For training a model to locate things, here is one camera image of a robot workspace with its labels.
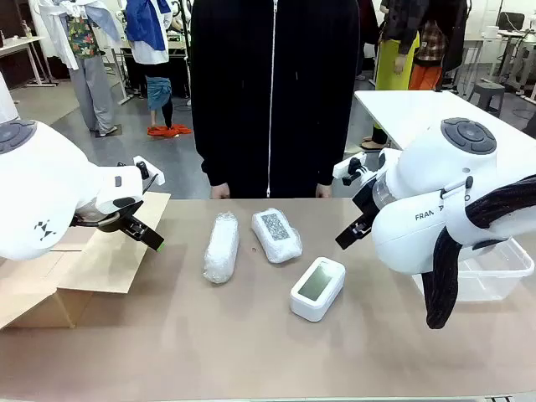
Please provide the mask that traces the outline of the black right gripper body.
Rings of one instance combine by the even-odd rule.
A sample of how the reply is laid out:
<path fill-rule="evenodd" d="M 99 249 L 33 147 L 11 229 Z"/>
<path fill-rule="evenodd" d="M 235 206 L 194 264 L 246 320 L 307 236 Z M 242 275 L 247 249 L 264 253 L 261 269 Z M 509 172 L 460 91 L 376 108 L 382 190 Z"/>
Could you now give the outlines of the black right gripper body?
<path fill-rule="evenodd" d="M 361 211 L 361 215 L 358 217 L 359 223 L 373 223 L 379 213 L 379 208 L 373 197 L 375 183 L 376 178 L 369 179 L 353 197 L 353 203 Z"/>

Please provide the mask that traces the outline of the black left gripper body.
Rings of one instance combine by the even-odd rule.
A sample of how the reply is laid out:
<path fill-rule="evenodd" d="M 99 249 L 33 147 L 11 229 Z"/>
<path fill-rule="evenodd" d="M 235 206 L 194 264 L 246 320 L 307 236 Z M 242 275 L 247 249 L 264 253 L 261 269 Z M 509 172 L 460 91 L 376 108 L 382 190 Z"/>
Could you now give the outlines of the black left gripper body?
<path fill-rule="evenodd" d="M 107 215 L 98 222 L 85 221 L 75 215 L 71 220 L 72 227 L 96 228 L 100 231 L 111 233 L 117 230 L 123 233 L 144 233 L 145 224 L 137 219 L 134 214 L 143 205 L 143 201 L 138 201 L 123 209 L 119 209 L 113 214 Z"/>

